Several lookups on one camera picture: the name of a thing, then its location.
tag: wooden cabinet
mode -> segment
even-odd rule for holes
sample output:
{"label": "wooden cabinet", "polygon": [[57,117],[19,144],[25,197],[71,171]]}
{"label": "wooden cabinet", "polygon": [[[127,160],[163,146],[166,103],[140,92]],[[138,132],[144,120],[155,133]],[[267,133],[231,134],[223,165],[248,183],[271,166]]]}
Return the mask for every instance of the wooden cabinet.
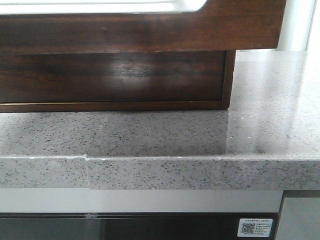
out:
{"label": "wooden cabinet", "polygon": [[285,0],[197,12],[0,16],[0,111],[226,109],[236,49],[276,48]]}

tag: white sink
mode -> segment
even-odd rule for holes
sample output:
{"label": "white sink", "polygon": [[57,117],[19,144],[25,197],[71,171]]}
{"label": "white sink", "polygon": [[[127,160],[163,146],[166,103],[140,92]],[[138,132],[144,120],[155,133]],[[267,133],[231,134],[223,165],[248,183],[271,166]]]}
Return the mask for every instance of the white sink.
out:
{"label": "white sink", "polygon": [[0,15],[195,12],[207,0],[0,0]]}

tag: countertop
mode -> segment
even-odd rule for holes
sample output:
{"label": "countertop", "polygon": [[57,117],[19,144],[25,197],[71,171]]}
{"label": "countertop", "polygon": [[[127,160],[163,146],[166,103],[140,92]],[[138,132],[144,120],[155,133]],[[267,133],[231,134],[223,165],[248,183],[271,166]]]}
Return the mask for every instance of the countertop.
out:
{"label": "countertop", "polygon": [[320,190],[320,59],[236,55],[229,110],[0,113],[0,188]]}

